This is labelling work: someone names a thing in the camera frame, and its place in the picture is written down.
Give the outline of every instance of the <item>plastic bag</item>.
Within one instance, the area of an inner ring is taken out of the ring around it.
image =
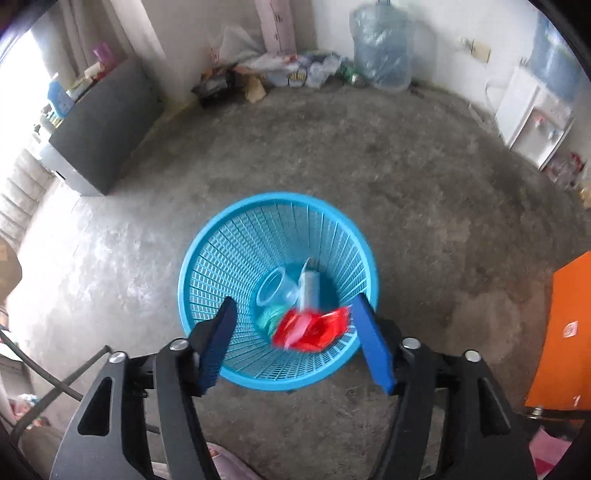
[[[349,328],[349,307],[329,313],[291,309],[273,334],[273,346],[299,352],[321,352]]]
[[[373,86],[400,92],[410,85],[413,24],[403,10],[362,5],[351,13],[355,66]]]
[[[334,75],[340,67],[341,59],[335,55],[328,55],[322,63],[315,61],[308,68],[306,86],[320,88],[331,75]]]
[[[253,57],[258,57],[265,51],[260,40],[255,40],[239,25],[224,25],[222,34],[209,40],[212,60],[216,64],[234,64]]]

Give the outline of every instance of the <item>plastic container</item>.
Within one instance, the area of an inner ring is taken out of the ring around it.
[[[351,13],[355,66],[373,86],[401,92],[411,81],[413,22],[387,4],[362,5]]]
[[[92,51],[96,55],[96,59],[105,66],[107,72],[110,72],[116,67],[117,61],[115,60],[115,56],[105,42],[100,42]]]
[[[256,295],[277,267],[298,278],[308,258],[318,261],[320,309],[349,305],[364,292],[378,302],[378,274],[363,235],[345,215],[321,200],[294,193],[267,193],[238,202],[197,235],[178,279],[178,310],[189,334],[212,318],[226,296],[238,305],[238,322],[221,376],[258,390],[292,390],[339,369],[359,347],[353,324],[320,353],[274,348],[258,319],[269,307]]]
[[[53,111],[59,118],[65,118],[68,112],[72,110],[72,107],[74,107],[74,100],[70,98],[57,79],[49,83],[47,100],[49,100]]]
[[[259,307],[286,306],[291,307],[300,296],[300,289],[285,272],[285,267],[277,267],[263,280],[256,304]]]
[[[574,102],[583,69],[558,30],[541,12],[527,67],[558,97],[568,103]]]

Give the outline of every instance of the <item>clutter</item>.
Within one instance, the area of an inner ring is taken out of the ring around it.
[[[343,78],[348,84],[354,87],[365,87],[365,79],[359,73],[359,71],[355,67],[355,64],[349,59],[343,59],[341,61],[339,71],[337,72],[337,74],[341,78]]]
[[[86,77],[79,78],[67,91],[67,94],[76,102],[79,100],[94,84],[94,80]]]
[[[266,97],[267,92],[262,85],[261,79],[250,75],[244,87],[244,95],[250,103],[256,103]]]
[[[277,331],[279,323],[283,320],[283,317],[290,308],[291,307],[286,307],[284,305],[267,307],[256,321],[256,326],[258,326],[259,330],[271,340]]]
[[[100,42],[92,51],[96,55],[96,59],[104,65],[106,72],[110,72],[117,66],[115,56],[105,42]]]
[[[277,56],[264,53],[258,57],[240,62],[236,65],[235,70],[239,73],[291,73],[300,68],[296,60],[297,56],[295,55]]]
[[[573,189],[585,164],[580,155],[571,152],[569,155],[556,154],[542,170],[552,182],[563,190]]]
[[[224,25],[222,34],[209,42],[212,60],[217,65],[233,65],[265,52],[261,42],[238,25]]]
[[[290,0],[255,0],[255,5],[267,52],[278,56],[295,54],[296,32]]]
[[[234,68],[242,74],[259,74],[274,87],[320,88],[337,73],[341,57],[334,53],[274,56],[264,54],[244,61]]]
[[[578,181],[579,196],[585,209],[591,208],[591,163],[587,162]]]
[[[53,77],[47,90],[47,99],[53,111],[59,118],[65,118],[74,107],[74,100],[66,93],[64,87],[57,80],[57,74]]]
[[[302,87],[308,80],[308,71],[301,67],[287,77],[287,84],[290,87]]]
[[[298,309],[318,311],[320,308],[320,273],[318,262],[312,257],[306,260],[300,273],[300,295],[298,298]]]
[[[84,77],[87,79],[96,78],[105,71],[105,66],[101,62],[96,62],[84,71]]]
[[[349,328],[349,307],[329,313],[290,309],[280,321],[271,343],[299,352],[321,352]]]
[[[191,89],[204,108],[227,99],[236,91],[236,74],[226,67],[209,69],[201,75],[201,82]]]
[[[328,55],[322,62],[315,61],[308,68],[306,86],[320,88],[331,75],[334,75],[340,67],[341,59],[335,55]]]
[[[12,406],[14,412],[14,418],[16,421],[20,420],[24,415],[31,410],[35,405],[39,403],[39,397],[29,393],[23,393],[17,397],[16,402]],[[37,417],[33,422],[27,426],[27,430],[30,430],[34,426],[46,426],[49,425],[47,419],[43,417]]]
[[[285,267],[277,267],[267,275],[256,294],[259,307],[292,307],[300,295],[300,289],[285,272]]]

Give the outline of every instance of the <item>curtain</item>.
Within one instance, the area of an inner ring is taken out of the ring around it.
[[[68,89],[97,62],[93,52],[108,45],[120,63],[133,49],[109,0],[59,0],[32,27],[51,77]]]

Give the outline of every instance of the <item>wall switch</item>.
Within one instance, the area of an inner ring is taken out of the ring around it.
[[[486,43],[475,40],[472,42],[471,55],[482,63],[488,63],[488,60],[491,57],[491,48]]]

